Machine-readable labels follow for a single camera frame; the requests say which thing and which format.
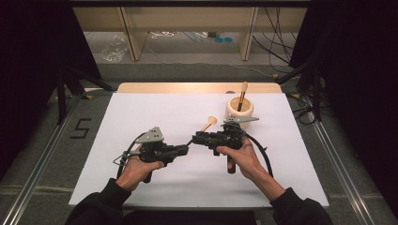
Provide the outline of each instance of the floor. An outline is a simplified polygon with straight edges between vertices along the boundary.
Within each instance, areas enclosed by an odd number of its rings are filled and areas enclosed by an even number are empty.
[[[123,33],[86,32],[84,35],[101,73],[108,71],[106,69],[109,67],[155,67],[158,65],[157,71],[166,76],[169,73],[167,66],[177,65],[178,67],[174,69],[184,69],[194,65],[198,66],[195,68],[197,72],[202,66],[216,68],[222,65],[230,69],[231,73],[253,73],[273,81],[291,70],[284,62],[284,60],[288,61],[289,57],[285,53],[285,48],[275,43],[272,43],[271,50],[278,56],[268,54],[254,41],[249,60],[242,61],[235,33],[219,33],[218,41],[216,41],[214,37],[202,37],[202,32],[197,32],[197,34],[154,32],[148,34],[145,49],[139,61],[131,61],[130,53],[124,52],[119,58],[120,62],[117,63],[104,59],[103,53],[107,48],[109,49],[112,42],[115,44],[115,37],[125,39]],[[273,35],[259,33],[254,36],[264,47],[269,48],[271,41],[268,38],[272,39]],[[293,48],[296,36],[297,34],[283,34],[284,45]],[[104,74],[104,80],[119,83],[121,80],[129,79],[121,77],[121,73],[113,69]],[[295,92],[297,80],[298,78],[294,78],[282,85],[283,91]],[[84,86],[93,87],[89,84],[84,84]],[[48,111],[43,115],[42,122],[29,146],[20,153],[0,183],[0,218],[2,220],[8,215],[8,210],[12,211],[12,206],[15,206],[15,202],[18,201],[17,198],[26,186],[26,181],[31,180],[31,172],[39,165],[43,167],[43,170],[33,186],[35,191],[28,196],[27,203],[20,208],[21,213],[17,214],[14,223],[9,224],[45,225],[65,222],[71,211],[71,207],[68,206],[70,194],[84,166],[111,94],[92,91],[90,97],[91,99],[69,98],[69,105],[73,108],[69,108],[69,120],[62,128],[55,125],[57,121],[56,96],[54,95],[49,100]],[[294,98],[290,98],[289,103],[292,111],[303,107],[303,103]],[[330,207],[327,210],[334,224],[398,224],[364,170],[360,159],[355,157],[338,119],[332,116],[332,110],[328,109],[322,113],[324,118],[322,123],[310,125],[304,124],[312,121],[311,115],[304,114],[300,117],[301,121],[298,120],[298,128],[329,198]],[[90,127],[87,137],[72,139],[71,137],[82,135],[81,131],[76,131],[75,125],[85,123],[86,121],[82,119],[88,118],[93,122],[87,124]],[[58,134],[59,139],[52,142],[54,134]],[[49,151],[47,160],[41,157],[45,151]],[[258,210],[255,215],[259,224],[275,224],[271,210]]]

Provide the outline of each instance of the person's right hand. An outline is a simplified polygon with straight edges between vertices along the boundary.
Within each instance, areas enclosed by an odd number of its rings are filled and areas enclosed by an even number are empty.
[[[228,162],[228,169],[231,169],[235,164],[237,164],[242,174],[252,181],[262,174],[268,174],[260,164],[260,161],[254,152],[253,144],[249,139],[245,139],[245,142],[239,150],[226,146],[219,146],[216,150],[217,152],[223,155],[228,155],[232,158]]]

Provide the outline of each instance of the table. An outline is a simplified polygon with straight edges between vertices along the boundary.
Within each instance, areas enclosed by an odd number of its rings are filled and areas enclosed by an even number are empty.
[[[151,85],[158,85],[157,88],[161,89],[150,91]],[[204,126],[209,115],[222,120],[227,99],[237,95],[223,93],[231,89],[239,93],[240,89],[239,83],[216,83],[212,84],[217,86],[213,93],[207,90],[207,93],[198,94],[201,91],[199,88],[192,91],[195,85],[200,87],[206,84],[186,83],[185,91],[189,93],[185,94],[181,94],[185,92],[184,83],[122,84],[120,92],[112,96],[69,204],[75,205],[89,193],[101,191],[109,177],[116,176],[117,166],[112,161],[139,134],[159,126],[165,143],[187,143],[191,135]],[[284,187],[293,187],[301,198],[312,198],[328,206],[285,95],[280,90],[278,92],[275,83],[256,85],[257,88],[263,86],[266,93],[258,93],[260,89],[255,88],[252,92],[252,85],[249,84],[246,98],[254,104],[253,116],[259,116],[260,120],[252,122],[246,131],[268,147],[272,170]],[[133,86],[140,86],[141,89],[137,89],[136,93],[127,93]],[[220,124],[207,131],[221,130]],[[266,167],[260,153],[256,153]],[[270,207],[261,191],[239,170],[235,174],[227,173],[226,157],[214,157],[211,150],[195,144],[190,145],[188,155],[178,157],[166,168],[155,171],[151,183],[141,184],[124,205],[134,209],[158,210],[250,210]]]

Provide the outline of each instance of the gray carpet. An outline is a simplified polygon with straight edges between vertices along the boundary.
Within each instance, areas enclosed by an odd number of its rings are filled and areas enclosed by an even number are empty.
[[[267,66],[247,66],[266,74],[275,70]],[[254,70],[240,69],[221,65],[99,65],[103,80],[117,87],[122,82],[272,82],[273,78]],[[285,92],[294,91],[297,79],[283,85]],[[83,82],[84,86],[94,86]],[[53,157],[42,175],[36,192],[27,205],[19,224],[63,224],[70,213],[69,195],[72,192],[84,166],[91,144],[95,140],[105,113],[111,93],[97,91],[90,93],[91,99],[81,99],[72,112],[66,130]],[[292,110],[298,109],[298,102],[289,99]],[[398,224],[392,212],[379,194],[375,184],[364,170],[360,159],[344,135],[338,120],[331,110],[323,111],[323,124],[338,150],[344,165],[354,180],[355,185],[365,199],[375,224]],[[84,131],[75,130],[79,120],[89,128],[85,138]],[[36,161],[50,139],[57,121],[57,104],[52,97],[48,111],[43,114],[37,132],[32,135],[29,145],[14,161],[7,175],[0,183],[0,218],[4,218],[8,208],[16,198],[19,188],[24,184]],[[344,189],[333,170],[322,143],[317,137],[313,125],[298,128],[307,146],[315,171],[325,193],[329,197],[327,209],[334,224],[360,224],[353,207],[344,193]],[[275,224],[272,210],[255,212],[261,224]]]

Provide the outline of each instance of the sleeve cuff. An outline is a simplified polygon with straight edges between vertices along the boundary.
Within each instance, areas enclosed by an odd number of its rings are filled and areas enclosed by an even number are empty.
[[[278,199],[270,202],[280,217],[287,217],[304,204],[304,201],[289,187]]]
[[[110,178],[105,189],[99,194],[99,200],[112,207],[121,207],[131,192],[120,187],[114,180]]]

